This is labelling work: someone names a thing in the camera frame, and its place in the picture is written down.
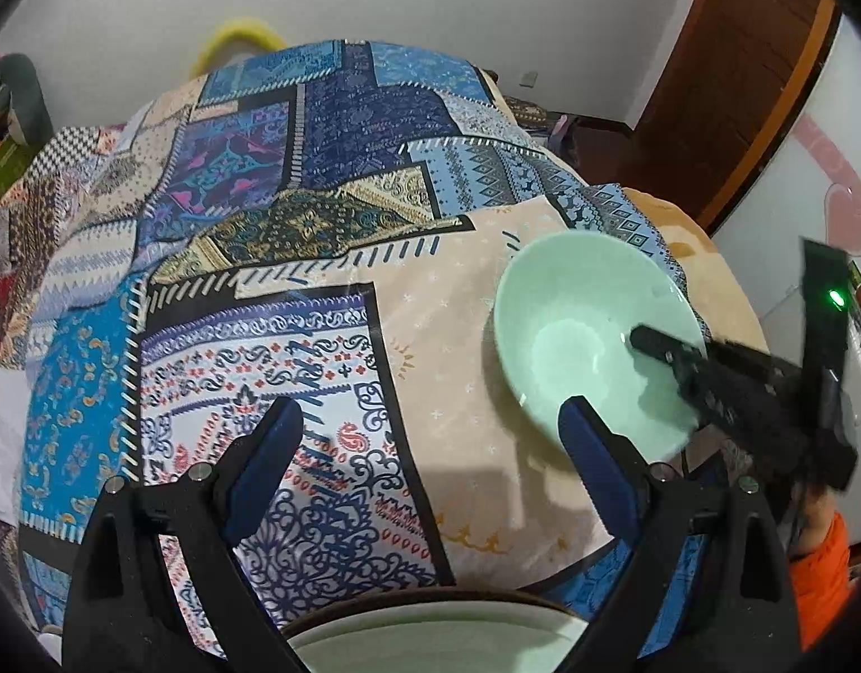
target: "green led light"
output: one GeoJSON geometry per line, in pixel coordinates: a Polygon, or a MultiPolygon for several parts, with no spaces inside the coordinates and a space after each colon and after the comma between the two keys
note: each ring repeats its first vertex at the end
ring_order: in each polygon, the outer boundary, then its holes
{"type": "Polygon", "coordinates": [[[836,289],[833,289],[832,291],[830,291],[830,292],[828,293],[828,296],[830,297],[830,300],[831,300],[831,301],[832,301],[832,302],[833,302],[833,303],[834,303],[838,308],[844,308],[844,307],[845,307],[845,302],[846,302],[846,301],[845,301],[845,297],[844,297],[844,296],[842,296],[840,292],[836,291],[836,289]]]}

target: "mint green bowl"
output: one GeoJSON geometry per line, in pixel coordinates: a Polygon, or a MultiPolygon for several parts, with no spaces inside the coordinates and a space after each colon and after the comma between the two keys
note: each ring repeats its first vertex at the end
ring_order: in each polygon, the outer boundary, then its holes
{"type": "Polygon", "coordinates": [[[555,233],[523,248],[505,269],[493,306],[502,370],[519,404],[559,447],[559,409],[575,395],[585,395],[649,463],[687,443],[695,413],[677,395],[670,368],[629,347],[638,324],[704,352],[680,289],[617,238],[555,233]]]}

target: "white sheet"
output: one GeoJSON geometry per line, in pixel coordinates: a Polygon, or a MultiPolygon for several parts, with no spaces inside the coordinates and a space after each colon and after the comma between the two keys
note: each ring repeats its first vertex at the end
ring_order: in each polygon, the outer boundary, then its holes
{"type": "Polygon", "coordinates": [[[13,476],[20,465],[30,394],[24,371],[0,368],[0,519],[13,526],[13,476]]]}

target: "blue gripper pad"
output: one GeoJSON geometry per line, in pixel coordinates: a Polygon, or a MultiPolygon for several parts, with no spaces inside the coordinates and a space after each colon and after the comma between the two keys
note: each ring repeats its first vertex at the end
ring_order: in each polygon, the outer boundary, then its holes
{"type": "Polygon", "coordinates": [[[229,516],[221,534],[231,546],[257,531],[302,441],[303,413],[289,397],[279,397],[272,403],[253,434],[260,431],[263,423],[269,425],[266,436],[229,492],[229,516]]]}
{"type": "Polygon", "coordinates": [[[558,434],[608,533],[632,547],[640,532],[640,494],[628,475],[638,474],[645,461],[627,438],[608,431],[585,397],[562,405],[558,434]]]}

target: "orange sleeve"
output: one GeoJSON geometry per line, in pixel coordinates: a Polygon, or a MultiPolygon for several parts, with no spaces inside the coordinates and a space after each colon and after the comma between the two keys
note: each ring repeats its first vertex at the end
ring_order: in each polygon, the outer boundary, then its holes
{"type": "Polygon", "coordinates": [[[790,564],[802,649],[820,637],[848,600],[848,559],[848,530],[836,511],[823,543],[790,564]]]}

